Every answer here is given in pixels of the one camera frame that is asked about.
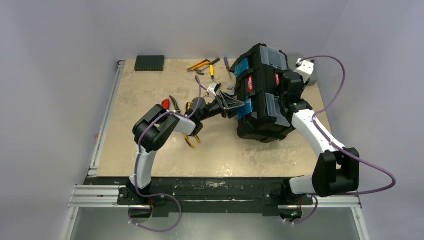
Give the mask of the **black tool box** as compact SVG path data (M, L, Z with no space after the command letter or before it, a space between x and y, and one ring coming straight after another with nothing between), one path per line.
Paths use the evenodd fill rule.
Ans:
M235 94L244 106L237 113L237 135L262 143L284 140L294 127L281 114L279 85L289 70L281 50L258 43L230 67L235 75Z

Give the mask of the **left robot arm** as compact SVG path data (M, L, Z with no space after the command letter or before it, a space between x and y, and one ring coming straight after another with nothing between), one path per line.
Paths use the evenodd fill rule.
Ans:
M149 187L152 182L153 164L157 152L172 133L182 134L186 143L193 148L190 139L201 142L198 134L203 129L204 120L217 115L231 119L237 115L238 109L245 105L244 101L237 100L222 91L219 91L210 103L203 97L194 98L186 104L184 114L170 111L159 104L154 105L132 129L137 153L134 171L129 178L133 185L129 193L130 199L142 205L152 196Z

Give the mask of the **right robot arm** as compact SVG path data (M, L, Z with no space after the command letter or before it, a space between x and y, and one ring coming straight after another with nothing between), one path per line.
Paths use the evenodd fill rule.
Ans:
M278 76L280 111L317 156L311 175L293 177L281 189L282 200L292 204L300 195L328 197L356 191L359 188L359 152L341 144L316 118L312 106L302 99L306 84L299 73L286 71Z

